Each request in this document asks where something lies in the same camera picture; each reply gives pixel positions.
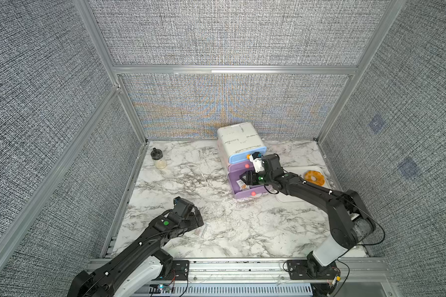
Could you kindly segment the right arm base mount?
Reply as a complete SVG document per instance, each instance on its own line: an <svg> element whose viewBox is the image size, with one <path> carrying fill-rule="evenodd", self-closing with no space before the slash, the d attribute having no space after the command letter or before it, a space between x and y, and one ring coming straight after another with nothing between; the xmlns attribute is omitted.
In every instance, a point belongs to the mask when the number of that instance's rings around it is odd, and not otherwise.
<svg viewBox="0 0 446 297"><path fill-rule="evenodd" d="M325 280L333 286L341 280L341 272L335 262L327 266L321 265L313 252L306 259L287 260L283 269L289 274L291 280Z"/></svg>

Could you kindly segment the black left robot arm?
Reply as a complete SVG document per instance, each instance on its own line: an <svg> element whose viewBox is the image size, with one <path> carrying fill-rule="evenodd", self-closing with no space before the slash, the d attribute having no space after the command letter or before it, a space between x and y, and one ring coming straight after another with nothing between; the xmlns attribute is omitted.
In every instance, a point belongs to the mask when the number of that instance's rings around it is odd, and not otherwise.
<svg viewBox="0 0 446 297"><path fill-rule="evenodd" d="M118 256L94 272L74 277L69 297L130 297L144 284L171 271L173 257L162 247L171 239L204 225L197 206L177 197L173 209L153 219Z"/></svg>

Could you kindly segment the orange glazed donut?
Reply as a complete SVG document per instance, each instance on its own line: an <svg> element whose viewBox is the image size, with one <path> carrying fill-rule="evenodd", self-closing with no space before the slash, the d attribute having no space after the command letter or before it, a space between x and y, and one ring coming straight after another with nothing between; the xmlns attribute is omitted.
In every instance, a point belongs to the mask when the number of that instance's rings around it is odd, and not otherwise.
<svg viewBox="0 0 446 297"><path fill-rule="evenodd" d="M310 183L316 184L317 186L324 186L326 179L324 175L315 170L309 170L304 174L304 179Z"/></svg>

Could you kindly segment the white cookie packet orange picture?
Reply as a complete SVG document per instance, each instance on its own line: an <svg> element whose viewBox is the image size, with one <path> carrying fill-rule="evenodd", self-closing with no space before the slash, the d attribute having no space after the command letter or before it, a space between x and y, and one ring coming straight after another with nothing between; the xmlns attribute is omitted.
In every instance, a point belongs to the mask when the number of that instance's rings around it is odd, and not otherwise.
<svg viewBox="0 0 446 297"><path fill-rule="evenodd" d="M239 189L240 189L241 191L245 191L245 190L247 190L247 189L250 188L250 187L249 187L248 185L246 185L241 179L238 179L238 180L236 181L236 183L237 183L237 185L238 185L238 187L239 187Z"/></svg>

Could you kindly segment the white blue drawer cabinet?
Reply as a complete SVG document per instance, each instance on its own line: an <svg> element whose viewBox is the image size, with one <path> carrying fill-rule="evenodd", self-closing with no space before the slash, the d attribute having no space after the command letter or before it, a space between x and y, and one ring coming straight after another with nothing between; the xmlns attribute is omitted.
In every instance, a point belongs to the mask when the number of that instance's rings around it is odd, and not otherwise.
<svg viewBox="0 0 446 297"><path fill-rule="evenodd" d="M249 123L234 124L217 130L218 152L225 167L247 161L247 155L265 154L267 147L254 126Z"/></svg>

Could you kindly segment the aluminium front rail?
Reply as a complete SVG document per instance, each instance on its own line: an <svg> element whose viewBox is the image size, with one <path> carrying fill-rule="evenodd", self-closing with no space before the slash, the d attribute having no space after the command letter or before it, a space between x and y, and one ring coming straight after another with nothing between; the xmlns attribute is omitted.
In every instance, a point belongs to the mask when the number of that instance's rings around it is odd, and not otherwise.
<svg viewBox="0 0 446 297"><path fill-rule="evenodd" d="M285 258L187 258L188 280L152 280L131 297L399 297L383 258L336 262L341 280L291 280Z"/></svg>

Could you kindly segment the purple drawer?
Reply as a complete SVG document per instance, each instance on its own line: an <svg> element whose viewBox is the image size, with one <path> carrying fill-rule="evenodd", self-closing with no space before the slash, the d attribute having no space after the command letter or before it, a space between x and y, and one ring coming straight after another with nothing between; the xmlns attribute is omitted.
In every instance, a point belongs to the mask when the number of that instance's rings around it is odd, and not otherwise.
<svg viewBox="0 0 446 297"><path fill-rule="evenodd" d="M245 168L245 164L249 164L250 168ZM237 172L246 172L247 170L254 170L253 168L253 164L248 160L243 160L241 162L237 162L237 163L231 163L228 166L228 173L237 173Z"/></svg>
<svg viewBox="0 0 446 297"><path fill-rule="evenodd" d="M232 172L228 174L230 188L236 200L259 198L267 195L268 191L264 186L247 186L240 179L242 172Z"/></svg>

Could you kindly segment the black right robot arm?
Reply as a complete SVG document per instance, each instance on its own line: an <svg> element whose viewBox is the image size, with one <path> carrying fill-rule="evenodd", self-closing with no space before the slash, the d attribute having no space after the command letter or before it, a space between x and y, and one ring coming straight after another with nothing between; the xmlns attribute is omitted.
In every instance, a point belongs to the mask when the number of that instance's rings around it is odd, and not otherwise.
<svg viewBox="0 0 446 297"><path fill-rule="evenodd" d="M330 235L307 256L307 266L315 271L330 266L377 228L357 192L331 190L288 172L277 154L257 158L240 179L248 186L269 186L278 194L304 200L328 215Z"/></svg>

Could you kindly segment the white rectangular tray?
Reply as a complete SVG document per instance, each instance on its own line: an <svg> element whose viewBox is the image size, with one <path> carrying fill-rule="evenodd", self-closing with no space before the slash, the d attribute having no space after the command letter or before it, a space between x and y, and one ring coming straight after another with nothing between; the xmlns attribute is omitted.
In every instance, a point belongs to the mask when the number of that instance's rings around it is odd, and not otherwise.
<svg viewBox="0 0 446 297"><path fill-rule="evenodd" d="M288 172L291 172L291 173L299 175L301 178L304 178L304 174L306 172L308 172L309 170L318 171L318 172L322 173L324 175L325 179L326 179L326 183L325 183L325 185L323 187L327 188L327 189L331 189L332 188L330 183L329 183L329 179L328 179L327 175L324 173L322 168L319 167L319 166L312 165L312 166L301 166L301 167L284 167L284 169L286 171L288 171ZM305 190L307 190L307 189L312 189L313 190L313 187L310 187L309 184L312 184L312 183L306 181L306 183L303 186L303 188ZM304 202L303 199L301 199L301 198L299 198L297 196L289 196L289 195L285 195L283 193L276 194L275 198L279 202L286 203L286 204L290 204L290 203L299 204L299 203L303 203Z"/></svg>

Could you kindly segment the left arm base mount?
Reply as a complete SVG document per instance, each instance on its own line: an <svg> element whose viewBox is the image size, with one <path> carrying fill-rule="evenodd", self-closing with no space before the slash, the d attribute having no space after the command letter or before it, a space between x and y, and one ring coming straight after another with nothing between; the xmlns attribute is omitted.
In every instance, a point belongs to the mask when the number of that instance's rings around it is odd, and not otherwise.
<svg viewBox="0 0 446 297"><path fill-rule="evenodd" d="M187 260L174 260L173 257L163 249L154 254L160 264L162 270L156 280L171 281L171 280L188 280L190 270L190 262Z"/></svg>

